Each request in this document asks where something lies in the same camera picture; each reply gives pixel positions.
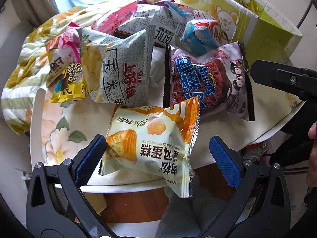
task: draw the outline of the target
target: cartoon bear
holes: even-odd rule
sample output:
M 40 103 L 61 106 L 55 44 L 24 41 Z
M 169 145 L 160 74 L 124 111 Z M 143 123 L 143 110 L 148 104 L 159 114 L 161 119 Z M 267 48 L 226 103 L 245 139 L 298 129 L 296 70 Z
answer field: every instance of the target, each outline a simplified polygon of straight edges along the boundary
M 239 15 L 236 12 L 231 12 L 229 14 L 226 11 L 223 11 L 220 6 L 217 7 L 217 14 L 220 27 L 223 30 L 222 38 L 230 43 L 236 34 Z

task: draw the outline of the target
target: pink snack bag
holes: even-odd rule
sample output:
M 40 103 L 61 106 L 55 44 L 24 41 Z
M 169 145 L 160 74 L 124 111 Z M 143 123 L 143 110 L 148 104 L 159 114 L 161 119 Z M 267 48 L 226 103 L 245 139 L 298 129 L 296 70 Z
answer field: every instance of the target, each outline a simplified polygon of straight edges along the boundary
M 136 10 L 137 2 L 133 2 L 116 12 L 108 11 L 92 24 L 91 29 L 112 35 L 117 27 L 135 16 Z
M 67 62 L 80 62 L 80 38 L 76 29 L 80 28 L 71 22 L 58 42 L 58 52 L 61 59 Z

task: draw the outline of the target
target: curtain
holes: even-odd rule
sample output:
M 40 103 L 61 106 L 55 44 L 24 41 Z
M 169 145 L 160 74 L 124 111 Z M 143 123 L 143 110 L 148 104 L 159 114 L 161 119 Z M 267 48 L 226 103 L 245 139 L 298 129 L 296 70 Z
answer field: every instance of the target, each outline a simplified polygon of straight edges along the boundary
M 11 0 L 20 20 L 27 20 L 34 27 L 40 26 L 58 14 L 55 0 Z

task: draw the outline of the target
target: screw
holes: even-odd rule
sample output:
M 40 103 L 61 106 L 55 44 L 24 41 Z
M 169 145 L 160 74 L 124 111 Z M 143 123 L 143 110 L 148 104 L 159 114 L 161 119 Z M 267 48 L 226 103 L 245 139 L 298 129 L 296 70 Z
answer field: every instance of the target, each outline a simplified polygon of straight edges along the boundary
M 40 168 L 42 166 L 42 163 L 41 162 L 38 162 L 35 164 L 35 168 Z
M 280 169 L 280 168 L 281 168 L 280 164 L 278 164 L 278 163 L 274 163 L 274 167 L 275 167 L 276 169 Z
M 66 165 L 66 166 L 68 166 L 71 162 L 72 162 L 72 160 L 69 159 L 69 158 L 67 158 L 67 159 L 65 159 L 65 160 L 63 161 L 63 164 Z
M 246 166 L 250 166 L 250 165 L 252 165 L 252 161 L 249 160 L 249 159 L 246 159 L 246 160 L 244 161 L 244 164 L 245 164 Z
M 296 77 L 295 77 L 295 76 L 292 76 L 292 77 L 291 77 L 291 84 L 295 85 L 296 82 L 297 82 Z

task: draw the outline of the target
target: wooden floor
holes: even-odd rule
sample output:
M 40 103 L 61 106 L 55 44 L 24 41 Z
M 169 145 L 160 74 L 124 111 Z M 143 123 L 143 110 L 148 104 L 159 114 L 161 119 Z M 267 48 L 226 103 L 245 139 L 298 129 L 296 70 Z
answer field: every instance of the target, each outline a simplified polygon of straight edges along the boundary
M 234 192 L 229 187 L 216 164 L 195 170 L 200 179 L 200 186 L 209 189 L 217 198 L 228 201 Z M 104 194 L 108 207 L 100 218 L 105 223 L 142 223 L 160 220 L 167 205 L 168 198 L 164 188 L 118 194 Z

